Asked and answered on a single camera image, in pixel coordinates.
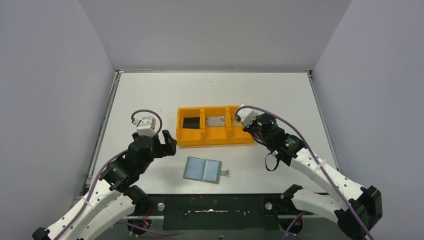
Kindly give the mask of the green card holder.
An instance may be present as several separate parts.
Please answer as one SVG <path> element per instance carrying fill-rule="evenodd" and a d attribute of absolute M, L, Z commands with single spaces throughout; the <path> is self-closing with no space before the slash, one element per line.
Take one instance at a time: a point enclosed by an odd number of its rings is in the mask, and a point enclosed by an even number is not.
<path fill-rule="evenodd" d="M 219 184 L 221 176 L 228 176 L 229 170 L 222 169 L 219 160 L 188 156 L 185 164 L 183 179 Z"/>

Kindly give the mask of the silver VIP card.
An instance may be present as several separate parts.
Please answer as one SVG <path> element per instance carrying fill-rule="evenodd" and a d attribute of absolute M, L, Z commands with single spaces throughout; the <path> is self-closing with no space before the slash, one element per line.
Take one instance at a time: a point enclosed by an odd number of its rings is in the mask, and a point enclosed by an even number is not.
<path fill-rule="evenodd" d="M 224 116 L 207 116 L 207 127 L 224 127 L 226 125 L 226 118 Z"/>

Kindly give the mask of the gold card with stripe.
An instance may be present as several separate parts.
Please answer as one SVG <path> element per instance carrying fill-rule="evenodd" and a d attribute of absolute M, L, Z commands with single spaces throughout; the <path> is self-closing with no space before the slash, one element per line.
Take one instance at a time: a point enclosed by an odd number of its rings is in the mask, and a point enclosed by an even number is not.
<path fill-rule="evenodd" d="M 234 128 L 243 126 L 243 124 L 240 123 L 239 121 L 237 121 L 235 117 L 232 117 L 230 119 L 230 122 L 231 122 L 231 126 L 234 127 Z"/>

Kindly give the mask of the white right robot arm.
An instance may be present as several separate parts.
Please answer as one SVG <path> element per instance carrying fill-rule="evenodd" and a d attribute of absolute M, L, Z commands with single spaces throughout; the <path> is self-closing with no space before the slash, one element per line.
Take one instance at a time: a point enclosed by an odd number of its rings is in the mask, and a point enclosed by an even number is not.
<path fill-rule="evenodd" d="M 376 187 L 354 182 L 327 164 L 297 129 L 293 135 L 279 127 L 276 115 L 242 109 L 235 118 L 243 125 L 243 131 L 266 147 L 278 162 L 302 173 L 325 191 L 318 194 L 293 184 L 281 194 L 283 201 L 299 211 L 336 223 L 352 240 L 371 236 L 372 228 L 383 215 L 382 195 Z"/>

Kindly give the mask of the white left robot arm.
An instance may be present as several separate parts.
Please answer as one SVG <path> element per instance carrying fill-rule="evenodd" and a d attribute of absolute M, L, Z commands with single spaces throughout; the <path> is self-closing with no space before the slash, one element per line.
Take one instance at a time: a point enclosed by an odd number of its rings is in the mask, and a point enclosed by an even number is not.
<path fill-rule="evenodd" d="M 144 210 L 148 194 L 135 183 L 155 160 L 174 156 L 177 140 L 163 130 L 158 134 L 133 133 L 126 150 L 103 165 L 88 192 L 59 220 L 32 233 L 34 240 L 87 240 L 96 238 L 121 218 Z"/>

